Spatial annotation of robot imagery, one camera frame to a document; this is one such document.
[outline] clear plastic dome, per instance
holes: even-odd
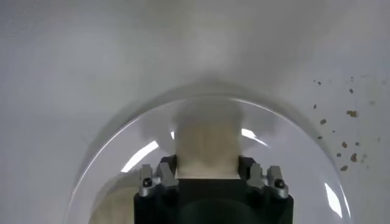
[[[155,169],[162,157],[175,154],[181,178],[236,178],[239,155],[265,168],[280,166],[294,198],[295,223],[352,222],[332,160],[301,128],[253,102],[202,96],[152,108],[109,139],[75,187],[65,223],[131,219],[142,164]],[[124,209],[94,218],[106,222],[91,221],[108,198],[121,198]]]

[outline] silver clamp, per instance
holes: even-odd
[[[250,179],[247,184],[262,190],[265,185],[271,187],[272,192],[277,198],[288,198],[288,185],[282,177],[282,171],[279,166],[270,166],[266,177],[263,175],[263,169],[260,164],[254,163],[250,167]]]
[[[160,163],[157,166],[155,176],[153,176],[151,165],[142,165],[138,194],[141,197],[147,197],[153,194],[155,187],[159,184],[165,188],[169,188],[177,186],[178,183],[179,181],[175,179],[168,163]]]
[[[146,197],[153,193],[155,183],[153,182],[153,169],[151,165],[142,165],[140,172],[140,183],[138,185],[138,194]]]

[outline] white background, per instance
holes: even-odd
[[[388,223],[389,12],[387,0],[1,1],[0,223],[60,223],[89,149],[143,102],[208,79],[308,119],[349,166],[356,223]]]

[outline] bolt head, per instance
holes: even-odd
[[[277,188],[285,188],[286,186],[285,181],[282,179],[276,179],[274,185]]]
[[[142,180],[143,187],[151,187],[153,185],[153,181],[151,178],[145,178]]]

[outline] dirt spot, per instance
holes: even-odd
[[[356,153],[352,154],[352,156],[351,156],[351,161],[354,162],[354,163],[358,161],[358,159],[356,158],[356,156],[357,156]]]
[[[348,166],[342,166],[342,167],[340,168],[341,171],[346,171],[347,169],[348,169]]]
[[[363,154],[363,156],[361,157],[361,160],[360,160],[360,162],[361,163],[364,163],[364,161],[366,160],[366,158],[367,158],[367,154]]]
[[[358,112],[356,110],[347,110],[347,114],[351,117],[357,117]]]

